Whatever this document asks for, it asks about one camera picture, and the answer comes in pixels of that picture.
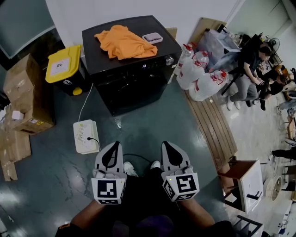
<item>concrete floor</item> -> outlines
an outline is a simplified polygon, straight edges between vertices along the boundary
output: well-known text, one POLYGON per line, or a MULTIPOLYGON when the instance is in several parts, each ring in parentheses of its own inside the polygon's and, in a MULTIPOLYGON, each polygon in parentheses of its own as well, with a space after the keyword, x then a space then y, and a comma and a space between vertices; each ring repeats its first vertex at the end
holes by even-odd
MULTIPOLYGON (((4 182, 0 175, 0 219, 11 236, 54 236, 58 226, 92 200, 96 154, 78 154, 73 137, 73 123, 86 96, 70 97, 55 89, 56 126, 30 138, 32 155, 15 164, 17 181, 4 182)), ((97 122, 101 147, 118 140, 124 153, 154 161, 161 158, 162 141, 180 146, 198 173, 201 191, 196 199, 216 221, 228 219, 208 146, 176 81, 159 101, 119 117, 110 115, 94 89, 81 116, 85 119, 97 122)), ((139 175, 149 165, 141 158, 124 158, 139 175)))
MULTIPOLYGON (((221 92, 215 96, 221 103, 222 111, 234 136, 238 148, 237 159, 259 159, 261 163, 267 162, 267 165, 261 165, 263 181, 270 177, 276 179, 281 175, 283 166, 296 164, 296 162, 290 163, 289 160, 284 158, 281 158, 280 162, 277 161, 277 163, 268 161, 271 150, 288 149, 288 145, 284 142, 285 137, 287 137, 287 130, 285 129, 287 124, 284 122, 287 121, 288 114, 284 110, 282 115, 279 115, 275 108, 284 101, 284 96, 282 93, 272 96, 266 102, 266 111, 261 110, 260 103, 249 108, 245 102, 240 102, 240 110, 233 106, 233 109, 229 111, 226 107, 226 97, 236 92, 237 87, 234 83, 223 97, 221 92)), ((272 209, 278 205, 281 199, 290 199, 290 197, 291 192, 282 192, 275 202, 271 202, 269 198, 263 198, 248 215, 229 206, 226 210, 232 223, 236 222, 237 215, 242 215, 265 224, 265 231, 268 232, 272 209)), ((289 221, 295 223, 296 213, 290 216, 289 221)), ((295 232, 296 227, 290 224, 284 236, 292 236, 295 232)))

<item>white router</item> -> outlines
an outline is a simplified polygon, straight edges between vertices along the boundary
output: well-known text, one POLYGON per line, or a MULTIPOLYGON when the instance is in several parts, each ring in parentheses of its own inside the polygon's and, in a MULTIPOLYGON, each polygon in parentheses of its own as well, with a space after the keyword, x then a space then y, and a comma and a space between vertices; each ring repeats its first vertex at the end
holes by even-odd
POLYGON ((84 120, 73 124, 76 151, 81 154, 90 154, 100 151, 97 123, 84 120))

